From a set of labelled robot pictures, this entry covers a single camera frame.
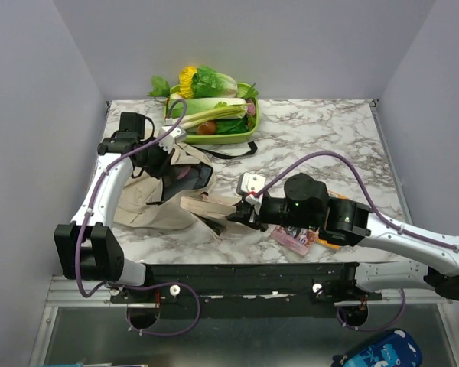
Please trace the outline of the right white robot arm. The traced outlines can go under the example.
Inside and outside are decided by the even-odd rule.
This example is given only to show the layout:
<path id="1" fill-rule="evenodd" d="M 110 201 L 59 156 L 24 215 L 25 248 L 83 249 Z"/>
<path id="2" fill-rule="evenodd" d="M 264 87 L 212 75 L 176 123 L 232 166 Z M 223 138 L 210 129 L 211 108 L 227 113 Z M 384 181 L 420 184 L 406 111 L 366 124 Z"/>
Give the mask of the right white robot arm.
<path id="1" fill-rule="evenodd" d="M 235 211 L 227 216 L 252 229 L 268 225 L 311 229 L 319 239 L 339 246 L 375 248 L 404 257 L 404 261 L 374 265 L 360 263 L 354 273 L 337 279 L 338 294 L 348 300 L 385 289 L 426 289 L 459 301 L 459 235 L 420 229 L 353 200 L 332 197 L 327 186 L 307 174 L 285 181 L 284 196 L 258 194 L 265 177 L 244 173 Z"/>

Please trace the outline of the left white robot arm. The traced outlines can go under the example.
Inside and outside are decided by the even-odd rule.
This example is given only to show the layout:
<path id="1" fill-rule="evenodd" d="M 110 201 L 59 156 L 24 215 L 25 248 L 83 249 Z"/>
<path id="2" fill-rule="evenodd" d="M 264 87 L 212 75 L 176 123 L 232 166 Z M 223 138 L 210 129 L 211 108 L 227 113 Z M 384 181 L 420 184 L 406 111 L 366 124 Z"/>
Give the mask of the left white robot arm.
<path id="1" fill-rule="evenodd" d="M 65 278 L 128 286 L 138 302 L 149 300 L 154 283 L 149 267 L 125 258 L 112 232 L 115 211 L 123 188 L 134 169 L 160 178 L 166 174 L 176 143 L 186 133 L 177 124 L 166 125 L 145 137 L 149 118 L 123 112 L 119 127 L 97 146 L 95 174 L 87 195 L 68 224 L 54 231 L 54 242 Z"/>

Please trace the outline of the pink pencil case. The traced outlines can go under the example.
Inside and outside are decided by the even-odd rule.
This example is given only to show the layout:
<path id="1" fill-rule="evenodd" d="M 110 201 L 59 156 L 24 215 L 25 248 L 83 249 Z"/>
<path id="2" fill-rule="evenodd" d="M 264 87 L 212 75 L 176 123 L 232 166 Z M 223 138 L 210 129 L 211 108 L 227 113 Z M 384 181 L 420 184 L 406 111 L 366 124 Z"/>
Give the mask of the pink pencil case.
<path id="1" fill-rule="evenodd" d="M 176 179 L 183 180 L 187 175 L 190 175 L 192 171 L 192 166 L 185 165 L 181 167 L 176 167 L 176 171 L 177 171 Z"/>

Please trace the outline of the beige canvas backpack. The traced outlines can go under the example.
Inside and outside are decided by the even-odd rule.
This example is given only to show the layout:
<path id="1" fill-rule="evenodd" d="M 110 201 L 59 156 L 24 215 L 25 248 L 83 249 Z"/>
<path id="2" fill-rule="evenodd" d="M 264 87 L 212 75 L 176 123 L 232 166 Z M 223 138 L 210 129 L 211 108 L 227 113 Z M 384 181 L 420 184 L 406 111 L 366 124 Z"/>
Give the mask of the beige canvas backpack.
<path id="1" fill-rule="evenodd" d="M 252 156 L 257 145 L 250 142 L 237 154 L 226 154 L 201 147 L 178 143 L 168 174 L 154 178 L 143 173 L 126 182 L 115 211 L 115 224 L 132 229 L 182 230 L 196 222 L 195 216 L 181 207 L 185 197 L 200 199 L 216 186 L 216 173 L 210 158 L 236 160 Z M 183 180 L 177 180 L 176 167 L 191 165 L 192 171 Z"/>

